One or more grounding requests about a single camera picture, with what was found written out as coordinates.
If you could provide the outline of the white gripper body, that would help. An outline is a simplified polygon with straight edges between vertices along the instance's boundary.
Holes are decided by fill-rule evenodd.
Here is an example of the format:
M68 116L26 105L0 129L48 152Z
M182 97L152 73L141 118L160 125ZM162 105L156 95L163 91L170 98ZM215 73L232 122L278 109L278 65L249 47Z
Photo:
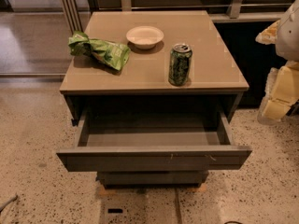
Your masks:
M297 102L299 99L299 62L287 61L279 68L271 98L288 106Z

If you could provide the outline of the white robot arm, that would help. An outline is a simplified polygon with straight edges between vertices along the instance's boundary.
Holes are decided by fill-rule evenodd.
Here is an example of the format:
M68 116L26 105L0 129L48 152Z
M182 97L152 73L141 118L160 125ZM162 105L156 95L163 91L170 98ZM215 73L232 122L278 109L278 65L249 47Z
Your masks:
M270 69L259 107L258 121L272 125L281 121L299 100L299 0L255 40L264 45L274 44L277 56L286 60L279 69Z

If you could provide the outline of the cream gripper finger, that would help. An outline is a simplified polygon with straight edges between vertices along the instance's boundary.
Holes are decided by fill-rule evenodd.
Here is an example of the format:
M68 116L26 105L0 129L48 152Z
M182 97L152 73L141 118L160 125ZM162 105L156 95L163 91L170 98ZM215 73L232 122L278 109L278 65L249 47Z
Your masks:
M267 97L262 100L262 116L272 120L281 120L291 108L284 103L272 101Z
M278 25L279 25L279 21L273 22L262 32L258 33L258 35L255 38L255 41L264 45L275 44L277 41Z

